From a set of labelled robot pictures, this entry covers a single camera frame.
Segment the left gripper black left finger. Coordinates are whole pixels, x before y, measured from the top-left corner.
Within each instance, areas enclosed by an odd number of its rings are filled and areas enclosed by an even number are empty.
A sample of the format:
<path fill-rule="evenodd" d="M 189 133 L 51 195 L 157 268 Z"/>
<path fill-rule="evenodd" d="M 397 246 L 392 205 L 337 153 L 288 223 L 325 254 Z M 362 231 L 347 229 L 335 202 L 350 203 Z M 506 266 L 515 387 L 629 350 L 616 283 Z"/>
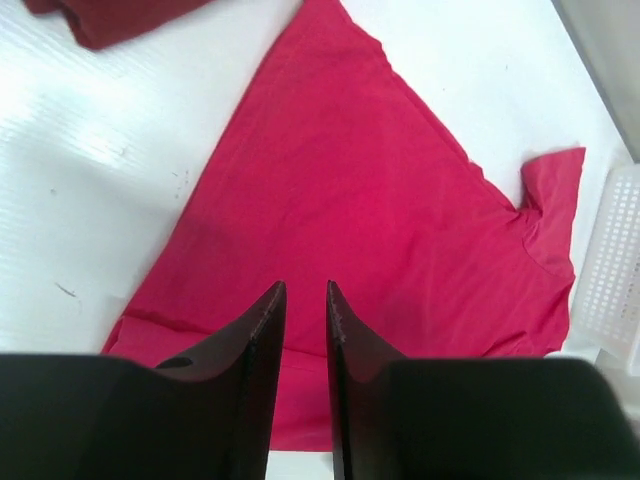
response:
<path fill-rule="evenodd" d="M 154 368 L 111 356 L 1 358 L 5 479 L 261 479 L 286 288 Z"/>

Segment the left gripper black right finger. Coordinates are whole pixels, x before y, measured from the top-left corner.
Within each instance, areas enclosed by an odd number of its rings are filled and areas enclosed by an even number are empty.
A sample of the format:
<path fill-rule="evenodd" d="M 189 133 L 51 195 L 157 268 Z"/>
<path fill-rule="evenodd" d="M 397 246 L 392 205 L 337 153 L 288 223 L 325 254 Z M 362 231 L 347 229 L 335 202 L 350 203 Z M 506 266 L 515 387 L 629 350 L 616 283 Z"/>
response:
<path fill-rule="evenodd" d="M 582 360 L 415 359 L 326 296 L 338 479 L 635 479 L 639 441 Z"/>

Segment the magenta t-shirt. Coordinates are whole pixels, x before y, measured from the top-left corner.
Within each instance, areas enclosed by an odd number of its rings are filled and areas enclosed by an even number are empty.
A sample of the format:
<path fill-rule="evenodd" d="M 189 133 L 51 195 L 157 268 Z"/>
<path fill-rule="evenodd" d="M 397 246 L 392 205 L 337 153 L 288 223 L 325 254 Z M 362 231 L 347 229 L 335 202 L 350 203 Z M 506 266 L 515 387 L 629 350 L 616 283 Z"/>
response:
<path fill-rule="evenodd" d="M 271 446 L 327 451 L 328 282 L 411 357 L 557 351 L 569 328 L 584 155 L 527 162 L 514 206 L 341 3 L 306 1 L 260 64 L 104 352 L 155 366 L 283 281 Z"/>

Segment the dark red t-shirt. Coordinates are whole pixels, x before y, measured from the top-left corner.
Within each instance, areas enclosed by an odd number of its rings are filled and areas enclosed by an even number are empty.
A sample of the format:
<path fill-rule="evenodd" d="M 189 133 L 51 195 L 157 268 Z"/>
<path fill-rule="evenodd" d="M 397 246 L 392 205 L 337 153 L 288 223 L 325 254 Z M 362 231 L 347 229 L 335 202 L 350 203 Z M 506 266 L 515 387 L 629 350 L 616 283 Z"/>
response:
<path fill-rule="evenodd" d="M 60 13 L 76 42 L 103 50 L 149 33 L 209 4 L 208 0 L 31 0 L 34 15 Z"/>

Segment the white plastic basket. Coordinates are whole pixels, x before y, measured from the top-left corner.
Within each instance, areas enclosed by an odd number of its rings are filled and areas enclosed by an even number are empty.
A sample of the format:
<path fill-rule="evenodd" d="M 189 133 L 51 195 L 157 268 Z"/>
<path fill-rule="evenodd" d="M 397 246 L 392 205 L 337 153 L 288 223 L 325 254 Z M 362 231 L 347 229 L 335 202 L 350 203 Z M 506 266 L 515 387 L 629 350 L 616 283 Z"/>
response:
<path fill-rule="evenodd" d="M 606 180 L 572 307 L 572 327 L 639 375 L 639 166 Z"/>

